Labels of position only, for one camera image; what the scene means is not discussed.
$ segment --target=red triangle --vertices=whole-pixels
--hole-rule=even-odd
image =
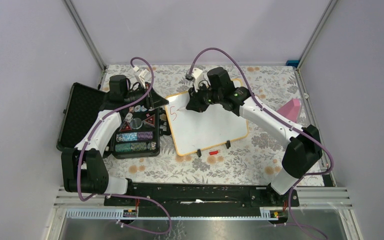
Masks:
[[[151,127],[155,127],[155,114],[143,120],[143,123]]]
[[[120,127],[121,132],[130,131],[130,130],[132,130],[132,128],[130,127],[130,124],[126,121]]]

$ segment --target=floral tablecloth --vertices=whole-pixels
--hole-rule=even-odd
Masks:
[[[215,67],[198,65],[208,71]],[[233,65],[225,68],[231,79],[242,79]],[[163,97],[187,91],[192,83],[184,76],[190,65],[154,65],[154,89]],[[278,110],[293,98],[301,98],[292,67],[289,66],[242,66],[252,91],[269,107]],[[123,74],[134,79],[129,65],[110,65],[107,68],[101,90],[109,90],[111,76]],[[307,126],[305,111],[302,111],[298,123]],[[188,183],[188,184],[235,184],[267,185],[282,169],[285,154],[282,146],[263,129],[252,122],[248,123],[247,137],[233,141],[231,148],[218,146],[203,150],[202,156],[196,153],[178,156],[171,136],[160,139],[161,152],[156,157],[116,159],[110,156],[104,159],[106,168],[112,176],[126,177],[134,182],[146,183]],[[218,150],[217,155],[209,152]],[[310,172],[320,172],[315,164]],[[304,178],[301,186],[323,186],[320,176]]]

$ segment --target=pink block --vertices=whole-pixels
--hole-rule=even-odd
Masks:
[[[301,114],[301,108],[301,99],[293,98],[277,110],[277,113],[296,123]]]

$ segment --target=gray wall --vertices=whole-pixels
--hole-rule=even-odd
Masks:
[[[107,64],[190,64],[218,47],[242,64],[299,59],[329,0],[73,0]],[[207,53],[200,63],[229,63]]]
[[[0,1],[0,239],[40,239],[62,183],[70,87],[99,73],[61,0]]]
[[[340,1],[302,75],[364,239],[384,239],[384,1]]]

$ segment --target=black foam padding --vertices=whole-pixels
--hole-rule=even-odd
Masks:
[[[74,148],[86,136],[97,119],[104,96],[103,91],[78,82],[73,84],[58,141],[59,148]]]

